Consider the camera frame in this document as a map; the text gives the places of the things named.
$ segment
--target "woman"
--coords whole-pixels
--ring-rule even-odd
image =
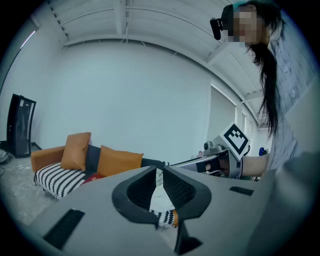
[[[263,101],[259,111],[267,118],[273,140],[269,154],[243,157],[243,175],[261,176],[301,153],[285,115],[319,73],[319,66],[298,27],[271,2],[227,5],[221,19],[210,23],[216,39],[220,39],[219,30],[227,30],[233,41],[245,43],[260,67]],[[227,169],[223,162],[220,166]]]

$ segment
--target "white ceiling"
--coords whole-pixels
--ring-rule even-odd
[[[225,81],[257,117],[259,69],[247,49],[214,39],[210,19],[236,0],[48,0],[65,46],[98,39],[157,44],[200,63]]]

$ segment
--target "black cabinet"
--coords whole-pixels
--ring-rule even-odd
[[[6,124],[6,141],[8,151],[16,158],[31,155],[31,125],[35,106],[36,102],[31,99],[12,95]]]

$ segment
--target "sofa armrest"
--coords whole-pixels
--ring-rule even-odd
[[[65,146],[43,149],[31,153],[31,164],[34,172],[48,165],[60,162]]]

